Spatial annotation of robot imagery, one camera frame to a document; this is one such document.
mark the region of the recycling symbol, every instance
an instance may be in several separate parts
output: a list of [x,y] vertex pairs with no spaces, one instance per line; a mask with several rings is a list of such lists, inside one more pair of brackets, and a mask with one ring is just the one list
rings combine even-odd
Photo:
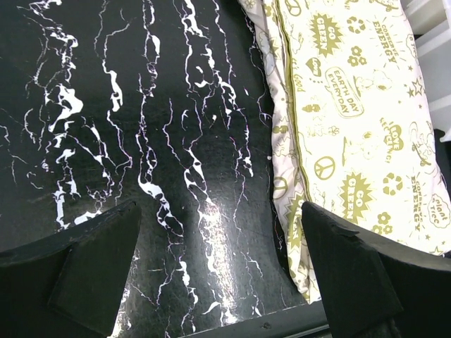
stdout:
[[383,179],[383,184],[385,185],[383,188],[383,193],[393,196],[396,194],[396,192],[402,189],[402,178],[395,176],[395,174],[393,173],[389,173]]
[[355,34],[360,34],[363,30],[366,29],[364,21],[361,19],[357,19],[355,16],[352,16],[349,19],[347,19],[347,24],[349,25],[347,26],[347,29]]

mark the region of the black foam piece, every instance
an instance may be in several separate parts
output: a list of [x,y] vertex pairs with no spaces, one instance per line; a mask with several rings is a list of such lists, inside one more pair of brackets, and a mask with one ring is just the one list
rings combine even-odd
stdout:
[[0,253],[0,304],[7,309],[0,317],[2,337],[109,336],[140,220],[140,207],[129,201]]
[[451,260],[398,244],[306,202],[304,228],[334,338],[449,334]]
[[448,194],[451,195],[451,165],[449,157],[451,142],[440,142],[440,138],[443,136],[445,136],[444,132],[434,130],[435,159],[445,180]]

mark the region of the white fabric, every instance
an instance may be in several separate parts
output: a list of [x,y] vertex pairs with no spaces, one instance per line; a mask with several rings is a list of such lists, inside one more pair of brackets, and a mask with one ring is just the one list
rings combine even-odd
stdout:
[[450,198],[399,0],[239,1],[275,103],[273,198],[299,292],[320,299],[306,200],[415,249],[449,251]]

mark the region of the starburst graphic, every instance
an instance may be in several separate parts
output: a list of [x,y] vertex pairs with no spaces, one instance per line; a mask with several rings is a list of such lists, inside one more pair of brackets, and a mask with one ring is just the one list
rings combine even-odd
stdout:
[[368,210],[368,202],[373,200],[369,187],[370,184],[366,183],[366,178],[362,178],[362,174],[346,175],[341,187],[343,193],[340,195],[345,208],[344,219],[359,224],[359,218],[363,218],[362,212]]
[[338,43],[342,42],[340,38],[343,34],[332,18],[326,14],[316,14],[310,22],[310,27],[320,55],[327,57],[333,55],[334,49],[339,49]]
[[301,206],[305,201],[305,194],[295,193],[295,196],[292,199],[289,199],[290,203],[287,205],[287,212],[285,217],[288,220],[288,224],[291,225],[297,221],[297,218],[300,219],[301,216]]

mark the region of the black and white marble pattern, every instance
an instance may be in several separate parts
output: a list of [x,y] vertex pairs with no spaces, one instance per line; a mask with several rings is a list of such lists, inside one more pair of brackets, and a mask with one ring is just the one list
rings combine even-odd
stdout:
[[0,3],[0,251],[138,201],[113,337],[304,305],[270,202],[252,30],[231,0]]

